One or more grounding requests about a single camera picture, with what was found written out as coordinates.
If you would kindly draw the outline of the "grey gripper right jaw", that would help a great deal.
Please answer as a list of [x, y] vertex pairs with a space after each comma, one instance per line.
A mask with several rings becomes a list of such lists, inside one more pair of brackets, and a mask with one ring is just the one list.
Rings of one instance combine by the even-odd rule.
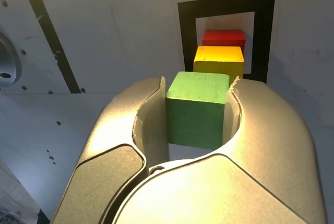
[[212, 149], [165, 164], [125, 199], [116, 223], [326, 223], [312, 137], [262, 82], [178, 75], [169, 140]]

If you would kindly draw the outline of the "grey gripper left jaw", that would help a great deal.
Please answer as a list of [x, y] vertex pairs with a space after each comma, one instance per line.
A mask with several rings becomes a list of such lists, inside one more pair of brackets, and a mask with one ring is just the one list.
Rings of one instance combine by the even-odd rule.
[[165, 78], [138, 81], [98, 117], [53, 223], [112, 223], [149, 169], [168, 160]]

